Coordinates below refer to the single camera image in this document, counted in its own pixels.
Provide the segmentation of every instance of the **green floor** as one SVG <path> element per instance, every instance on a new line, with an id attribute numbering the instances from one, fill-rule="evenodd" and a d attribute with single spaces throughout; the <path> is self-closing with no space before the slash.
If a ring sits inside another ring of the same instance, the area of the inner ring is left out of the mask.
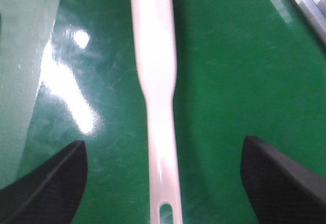
<path id="1" fill-rule="evenodd" d="M 324 48 L 292 2 L 281 1 L 287 18 L 270 0 L 174 0 L 185 224 L 257 223 L 239 174 L 245 135 L 326 176 Z M 78 30 L 90 36 L 85 49 L 73 41 Z M 146 114 L 130 0 L 61 0 L 51 45 L 62 66 L 50 70 L 66 86 L 44 78 L 19 176 L 84 139 L 89 180 L 74 223 L 148 223 Z M 80 93 L 67 85 L 73 76 Z"/>

